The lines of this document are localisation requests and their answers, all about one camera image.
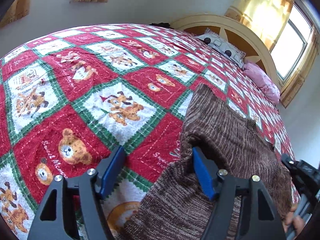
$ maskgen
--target quilt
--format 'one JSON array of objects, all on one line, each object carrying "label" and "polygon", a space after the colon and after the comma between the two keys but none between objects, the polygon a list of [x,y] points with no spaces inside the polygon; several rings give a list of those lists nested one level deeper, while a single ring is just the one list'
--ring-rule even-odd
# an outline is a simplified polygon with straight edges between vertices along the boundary
[{"label": "quilt", "polygon": [[[233,62],[193,35],[137,24],[71,28],[0,59],[0,207],[20,240],[55,175],[83,174],[123,145],[127,160],[102,207],[117,234],[180,157],[193,91],[205,83],[294,158],[278,110]],[[297,193],[292,189],[297,200]],[[80,211],[81,239],[86,239]]]}]

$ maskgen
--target metal screw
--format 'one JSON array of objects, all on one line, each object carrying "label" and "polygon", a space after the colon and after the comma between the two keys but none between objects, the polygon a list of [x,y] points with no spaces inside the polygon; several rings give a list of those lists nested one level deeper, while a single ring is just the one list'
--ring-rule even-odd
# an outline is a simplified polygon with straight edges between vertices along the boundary
[{"label": "metal screw", "polygon": [[258,182],[258,181],[260,181],[260,177],[258,175],[253,175],[252,180],[255,182]]},{"label": "metal screw", "polygon": [[91,175],[94,175],[96,173],[96,170],[91,168],[91,169],[87,170],[87,173],[91,176]]},{"label": "metal screw", "polygon": [[59,182],[59,181],[62,181],[62,178],[63,178],[62,175],[57,175],[57,176],[54,177],[54,180]]},{"label": "metal screw", "polygon": [[226,176],[228,174],[228,172],[225,169],[221,169],[218,171],[219,175],[221,176]]}]

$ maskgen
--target patterned pillow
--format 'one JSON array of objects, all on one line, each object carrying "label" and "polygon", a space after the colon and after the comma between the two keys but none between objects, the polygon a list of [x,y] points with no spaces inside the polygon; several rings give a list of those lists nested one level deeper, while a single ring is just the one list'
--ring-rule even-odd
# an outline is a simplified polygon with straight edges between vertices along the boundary
[{"label": "patterned pillow", "polygon": [[243,68],[244,63],[242,59],[245,56],[245,52],[239,50],[236,46],[232,45],[231,43],[225,41],[223,38],[221,38],[219,35],[214,33],[209,28],[205,30],[203,35],[196,36],[196,37],[203,41],[205,38],[209,38],[210,39],[210,43],[208,44],[209,47],[219,51],[221,54],[231,59],[241,69]]}]

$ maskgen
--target pillow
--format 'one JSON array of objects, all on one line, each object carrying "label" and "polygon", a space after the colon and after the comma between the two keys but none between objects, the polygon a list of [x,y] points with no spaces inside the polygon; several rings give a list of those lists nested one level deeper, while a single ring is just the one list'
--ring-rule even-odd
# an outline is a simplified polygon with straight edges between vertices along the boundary
[{"label": "pillow", "polygon": [[274,105],[279,103],[280,91],[267,74],[255,63],[244,64],[244,73]]},{"label": "pillow", "polygon": [[239,50],[231,43],[225,41],[209,28],[205,30],[203,35],[196,36],[196,38],[202,41],[204,41],[205,38],[209,38],[209,47],[217,50],[218,52],[235,62],[240,68],[243,68],[244,63],[242,61],[242,58],[245,56],[245,52]]}]

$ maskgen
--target window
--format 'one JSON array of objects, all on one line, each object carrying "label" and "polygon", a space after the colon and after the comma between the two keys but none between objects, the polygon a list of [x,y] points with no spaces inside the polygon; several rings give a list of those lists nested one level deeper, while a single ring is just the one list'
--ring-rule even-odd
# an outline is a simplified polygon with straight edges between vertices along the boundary
[{"label": "window", "polygon": [[308,44],[310,33],[310,21],[294,4],[289,21],[271,52],[282,84],[285,83],[297,66]]}]

